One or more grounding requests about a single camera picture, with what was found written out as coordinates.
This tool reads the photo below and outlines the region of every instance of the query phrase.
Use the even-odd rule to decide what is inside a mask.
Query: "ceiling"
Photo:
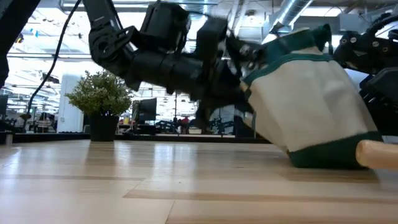
[[[146,5],[142,1],[114,0],[115,4],[129,4],[130,7],[116,7],[124,27],[135,26],[138,29],[145,17]],[[248,0],[183,0],[183,7],[191,11],[202,11],[211,15],[228,17],[229,26],[244,40],[254,42],[263,41],[263,25],[268,15],[276,13],[282,1],[248,1]],[[301,16],[335,17],[356,1],[326,1],[315,0]],[[394,1],[367,0],[366,4],[358,4],[350,13],[371,12],[390,5]],[[29,95],[37,88],[42,80],[42,74],[47,72],[52,63],[52,55],[58,44],[59,36],[67,18],[70,8],[75,0],[63,0],[61,6],[58,0],[42,0],[32,17],[24,27],[23,43],[14,44],[9,54],[9,78],[3,91],[10,96],[10,108],[19,110],[26,105]],[[203,25],[203,16],[192,17],[192,28],[188,34],[189,39],[196,37],[197,30]],[[86,12],[79,8],[74,13],[65,33],[60,58],[52,76],[62,81],[66,72],[84,74],[85,70],[96,72],[101,70],[90,59],[88,47],[88,33],[90,23]],[[334,36],[333,42],[339,41],[339,36]],[[188,51],[195,49],[194,42],[187,42]],[[45,111],[54,113],[59,104],[60,84],[47,83],[39,92],[34,103]],[[150,84],[141,85],[141,89],[134,94],[135,100],[158,98],[158,113],[169,116],[174,115],[175,96],[166,94],[164,88]],[[178,114],[193,114],[196,103],[191,103],[187,95],[177,98]]]

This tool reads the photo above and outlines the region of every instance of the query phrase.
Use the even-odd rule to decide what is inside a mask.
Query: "green leaves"
[[[71,93],[65,94],[69,103],[86,114],[103,116],[119,116],[126,112],[132,104],[129,90],[116,75],[107,70],[92,75],[86,71]]]

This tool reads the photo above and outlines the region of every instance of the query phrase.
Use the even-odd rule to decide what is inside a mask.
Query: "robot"
[[[0,20],[2,30],[14,35],[0,51],[2,84],[7,51],[39,0],[25,2],[23,9],[17,2],[12,0]],[[328,25],[259,45],[235,37],[226,19],[209,17],[197,32],[196,50],[189,54],[183,47],[191,12],[177,4],[149,5],[140,30],[122,27],[111,0],[83,0],[83,4],[91,24],[93,61],[123,78],[133,90],[148,82],[170,94],[188,93],[191,100],[200,102],[198,128],[208,126],[215,109],[236,105],[247,114],[246,123],[283,149],[294,166],[329,169],[362,169],[355,158],[357,143],[382,141],[383,132],[395,131],[391,121],[380,117],[389,113],[395,118],[396,113],[396,31],[390,40],[374,34],[397,16],[377,21],[365,34],[346,32],[333,55],[323,53],[325,43],[331,42]],[[222,60],[226,52],[236,72]],[[242,67],[250,75],[243,77]],[[360,95],[344,67],[369,74]]]

